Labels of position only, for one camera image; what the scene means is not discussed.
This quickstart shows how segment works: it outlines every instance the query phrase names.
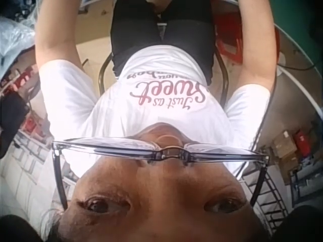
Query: white t-shirt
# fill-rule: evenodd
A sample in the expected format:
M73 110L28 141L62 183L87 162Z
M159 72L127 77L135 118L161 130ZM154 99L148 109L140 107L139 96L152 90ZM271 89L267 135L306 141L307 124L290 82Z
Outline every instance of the white t-shirt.
M150 125L168 123L196 142L250 149L270 98L263 86L246 85L223 110L209 93L197 62L167 45L135 53L102 97L95 95L93 81L66 60L44 64L39 74L56 140L127 137ZM75 152L64 156L79 177L98 158ZM233 175L241 165L225 163Z

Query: plastic bag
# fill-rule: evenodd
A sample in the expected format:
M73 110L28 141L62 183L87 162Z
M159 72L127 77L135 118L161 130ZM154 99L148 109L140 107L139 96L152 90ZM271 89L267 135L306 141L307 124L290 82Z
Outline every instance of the plastic bag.
M24 49L34 45L35 40L35 24L40 6L40 1L37 1L36 7L27 19L20 23L13 20L0 17L0 55L6 54L15 50L21 52Z

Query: t-shirt sleeve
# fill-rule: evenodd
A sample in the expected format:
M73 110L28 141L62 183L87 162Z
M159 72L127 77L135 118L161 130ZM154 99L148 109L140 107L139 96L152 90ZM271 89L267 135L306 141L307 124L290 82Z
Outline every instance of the t-shirt sleeve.
M249 84L236 90L225 112L240 147L251 149L270 100L267 88Z
M98 100L91 78L66 60L44 64L39 76L54 138L79 138Z

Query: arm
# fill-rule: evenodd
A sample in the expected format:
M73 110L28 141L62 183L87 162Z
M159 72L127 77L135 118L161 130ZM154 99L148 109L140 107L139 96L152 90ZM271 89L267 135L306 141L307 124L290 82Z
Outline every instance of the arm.
M277 64L274 20L269 0L239 0L243 65L238 87L259 84L272 90Z
M36 26L36 61L50 131L57 140L84 136L97 96L75 45L80 0L43 0Z
M267 110L276 75L276 38L269 0L239 0L243 65L225 111L240 148L251 149Z
M38 68L54 59L65 59L80 69L75 27L81 0L43 0L36 25Z

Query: eye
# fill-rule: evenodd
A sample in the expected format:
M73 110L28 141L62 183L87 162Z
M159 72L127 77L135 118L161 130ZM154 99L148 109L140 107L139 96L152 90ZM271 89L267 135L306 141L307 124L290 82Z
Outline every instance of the eye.
M217 203L210 203L205 206L205 210L213 213L232 213L239 210L243 204L238 200L224 199Z
M109 199L93 198L85 202L85 209L95 213L116 213L129 210L130 205L125 202L115 202Z

